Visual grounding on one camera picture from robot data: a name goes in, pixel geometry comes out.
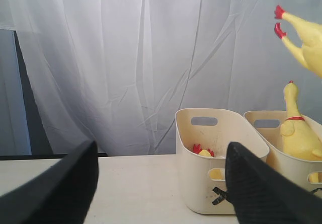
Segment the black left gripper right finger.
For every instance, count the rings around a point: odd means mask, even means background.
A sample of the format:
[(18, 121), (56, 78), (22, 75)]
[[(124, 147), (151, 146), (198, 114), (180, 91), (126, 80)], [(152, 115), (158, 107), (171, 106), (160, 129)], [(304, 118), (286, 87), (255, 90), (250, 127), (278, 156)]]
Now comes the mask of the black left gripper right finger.
[(321, 223), (321, 198), (280, 175), (239, 142), (227, 147), (225, 181), (239, 223)]

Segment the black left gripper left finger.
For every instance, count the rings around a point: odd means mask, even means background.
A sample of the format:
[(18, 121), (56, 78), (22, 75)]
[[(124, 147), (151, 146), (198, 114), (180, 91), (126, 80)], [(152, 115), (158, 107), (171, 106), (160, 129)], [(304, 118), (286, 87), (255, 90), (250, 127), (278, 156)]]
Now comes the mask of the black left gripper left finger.
[(1, 196), (1, 223), (84, 223), (99, 178), (97, 144), (84, 142)]

